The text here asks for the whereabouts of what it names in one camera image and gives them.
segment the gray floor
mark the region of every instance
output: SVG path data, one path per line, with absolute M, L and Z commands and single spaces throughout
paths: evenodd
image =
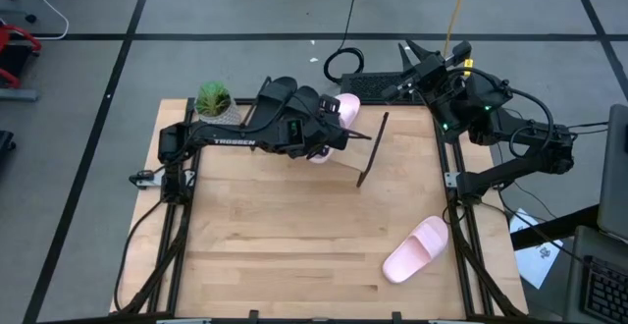
M 70 33 L 124 33 L 136 0 L 49 0 L 71 21 Z M 628 33 L 626 0 L 591 0 L 608 33 Z M 342 32 L 350 0 L 147 0 L 139 33 Z M 352 32 L 442 33 L 455 0 L 356 0 Z M 33 32 L 58 32 L 63 23 L 39 0 L 0 7 L 28 8 L 40 21 L 5 20 Z M 580 0 L 464 0 L 455 32 L 594 33 Z M 441 41 L 420 42 L 442 49 Z M 103 315 L 131 221 L 136 190 L 127 177 L 142 167 L 158 103 L 188 97 L 204 81 L 222 80 L 237 97 L 252 97 L 266 76 L 289 75 L 321 92 L 338 87 L 322 75 L 337 40 L 135 41 L 113 97 L 105 127 L 39 320 Z M 365 54 L 365 72 L 397 71 L 396 42 L 348 41 Z M 602 46 L 586 42 L 472 43 L 476 66 L 508 78 L 551 109 L 557 122 L 607 119 L 608 107 L 626 103 Z M 628 43 L 614 42 L 628 65 Z M 45 42 L 24 78 L 39 89 L 35 104 L 0 102 L 0 128 L 16 134 L 19 149 L 0 176 L 0 313 L 22 320 L 52 235 L 66 203 L 120 41 Z M 340 58 L 333 74 L 352 71 Z M 508 107 L 542 120 L 521 99 Z M 574 148 L 576 167 L 563 176 L 535 174 L 520 185 L 562 215 L 594 204 L 600 195 L 605 135 L 583 135 Z M 502 147 L 503 158 L 510 155 Z M 492 149 L 499 162 L 497 149 Z M 504 192 L 513 208 L 548 218 L 517 189 Z M 533 311 L 561 311 L 568 259 L 560 256 L 540 291 L 526 284 Z

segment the chair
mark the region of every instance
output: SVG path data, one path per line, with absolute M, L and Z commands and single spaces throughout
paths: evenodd
M 12 33 L 19 34 L 31 45 L 10 43 Z M 41 43 L 25 30 L 8 25 L 0 27 L 0 99 L 37 100 L 34 89 L 21 88 L 20 75 L 30 56 L 39 56 L 40 50 Z
M 19 10 L 19 9 L 10 9 L 10 8 L 0 8 L 0 15 L 1 14 L 18 14 L 18 15 L 24 15 L 24 19 L 29 23 L 29 24 L 34 24 L 37 21 L 37 16 L 24 11 L 24 10 Z

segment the keyboard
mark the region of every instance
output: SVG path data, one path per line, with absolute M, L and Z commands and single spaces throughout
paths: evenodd
M 584 257 L 581 309 L 606 323 L 628 324 L 628 270 Z
M 403 82 L 401 73 L 369 73 L 369 74 L 345 74 L 342 75 L 342 93 L 352 93 L 363 102 L 383 101 L 382 90 L 391 85 L 399 85 Z M 409 101 L 407 97 L 399 101 Z

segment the pink slide sandal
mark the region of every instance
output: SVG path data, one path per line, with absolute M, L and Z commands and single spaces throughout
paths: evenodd
M 336 96 L 336 99 L 340 101 L 340 126 L 343 128 L 351 128 L 351 124 L 357 117 L 357 112 L 360 111 L 360 98 L 351 93 L 343 93 Z M 310 161 L 314 163 L 325 163 L 334 150 L 328 146 L 325 146 L 326 152 L 322 152 L 323 154 L 317 154 L 316 156 L 310 158 Z
M 434 260 L 447 245 L 447 224 L 438 216 L 423 220 L 384 262 L 384 276 L 395 284 Z

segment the wooden tabletop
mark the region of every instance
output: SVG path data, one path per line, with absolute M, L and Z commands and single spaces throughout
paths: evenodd
M 159 130 L 182 121 L 185 104 L 162 101 L 146 168 L 159 166 Z M 405 283 L 393 285 L 382 275 L 382 263 L 408 233 L 445 208 L 430 113 L 416 106 L 365 106 L 356 125 L 377 130 L 385 112 L 390 116 L 382 143 L 360 189 L 359 172 L 333 161 L 315 165 L 248 148 L 205 147 L 176 315 L 233 318 L 258 309 L 263 318 L 388 319 L 392 311 L 404 319 L 464 318 L 451 240 Z M 493 166 L 487 147 L 466 136 L 461 145 L 468 171 Z M 158 189 L 140 191 L 132 222 L 158 199 Z M 491 192 L 485 201 L 501 207 Z M 122 303 L 153 270 L 165 210 L 151 215 L 131 242 Z M 527 311 L 503 215 L 477 206 L 476 219 L 487 270 L 515 306 Z M 475 309 L 482 312 L 469 270 Z M 169 282 L 167 275 L 164 283 Z

